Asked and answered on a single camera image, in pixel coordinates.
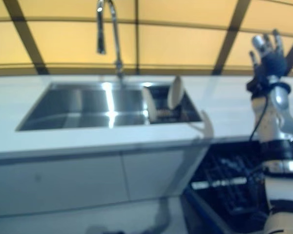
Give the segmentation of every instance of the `stainless steel sink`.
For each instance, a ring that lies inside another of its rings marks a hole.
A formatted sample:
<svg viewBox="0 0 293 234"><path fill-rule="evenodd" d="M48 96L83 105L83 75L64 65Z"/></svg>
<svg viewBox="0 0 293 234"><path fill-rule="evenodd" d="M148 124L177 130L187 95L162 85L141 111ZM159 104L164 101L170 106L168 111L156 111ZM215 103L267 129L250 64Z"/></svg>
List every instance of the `stainless steel sink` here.
<svg viewBox="0 0 293 234"><path fill-rule="evenodd" d="M156 122L149 122L143 86L148 86L161 113ZM176 110L169 111L168 89L168 83L53 83L17 130L200 121L187 94Z"/></svg>

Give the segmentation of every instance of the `white countertop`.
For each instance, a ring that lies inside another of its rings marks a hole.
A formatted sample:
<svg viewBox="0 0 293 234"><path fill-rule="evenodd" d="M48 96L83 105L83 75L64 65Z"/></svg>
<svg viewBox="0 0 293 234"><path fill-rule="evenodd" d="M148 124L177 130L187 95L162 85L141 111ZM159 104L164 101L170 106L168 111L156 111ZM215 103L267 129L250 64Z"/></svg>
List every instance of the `white countertop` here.
<svg viewBox="0 0 293 234"><path fill-rule="evenodd" d="M173 81L174 76L127 76L125 82ZM254 114L246 83L251 77L182 76L186 92L212 123L213 138L247 137ZM16 128L51 82L115 81L115 76L0 77L0 158L141 148L145 144L191 142L204 134L187 123L55 129L18 132ZM293 78L291 114L293 116ZM195 123L203 128L204 123Z"/></svg>

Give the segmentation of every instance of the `black dish rack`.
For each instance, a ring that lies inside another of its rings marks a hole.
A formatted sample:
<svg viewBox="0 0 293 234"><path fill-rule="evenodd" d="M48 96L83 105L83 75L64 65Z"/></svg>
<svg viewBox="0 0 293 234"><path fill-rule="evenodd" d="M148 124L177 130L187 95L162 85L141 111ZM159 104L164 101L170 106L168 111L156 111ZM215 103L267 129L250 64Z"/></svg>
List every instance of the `black dish rack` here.
<svg viewBox="0 0 293 234"><path fill-rule="evenodd" d="M189 188L236 233L262 230L268 216L258 142L214 144Z"/></svg>

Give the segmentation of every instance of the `faucet spout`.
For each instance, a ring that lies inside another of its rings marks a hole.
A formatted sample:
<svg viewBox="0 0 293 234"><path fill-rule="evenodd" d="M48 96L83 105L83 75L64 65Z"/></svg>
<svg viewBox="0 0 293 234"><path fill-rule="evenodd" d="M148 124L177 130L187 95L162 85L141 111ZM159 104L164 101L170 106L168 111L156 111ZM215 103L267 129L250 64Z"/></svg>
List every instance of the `faucet spout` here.
<svg viewBox="0 0 293 234"><path fill-rule="evenodd" d="M118 37L118 27L117 27L117 17L116 10L112 0L98 0L97 3L97 24L98 24L98 48L97 52L99 54L105 54L105 43L104 43L104 28L103 28L103 11L104 4L107 1L112 16L113 31L114 31L114 41L115 41L115 51L116 51L116 74L117 77L122 81L123 79L123 62L121 59L121 49Z"/></svg>

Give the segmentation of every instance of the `white cabinet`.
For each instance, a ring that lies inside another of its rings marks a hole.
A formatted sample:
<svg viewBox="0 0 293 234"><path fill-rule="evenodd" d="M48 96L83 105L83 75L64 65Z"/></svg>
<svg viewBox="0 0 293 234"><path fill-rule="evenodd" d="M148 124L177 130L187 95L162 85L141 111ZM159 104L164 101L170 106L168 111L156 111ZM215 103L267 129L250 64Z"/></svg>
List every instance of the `white cabinet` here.
<svg viewBox="0 0 293 234"><path fill-rule="evenodd" d="M209 145L124 154L131 200L180 195Z"/></svg>
<svg viewBox="0 0 293 234"><path fill-rule="evenodd" d="M0 215L127 200L119 155L0 166Z"/></svg>

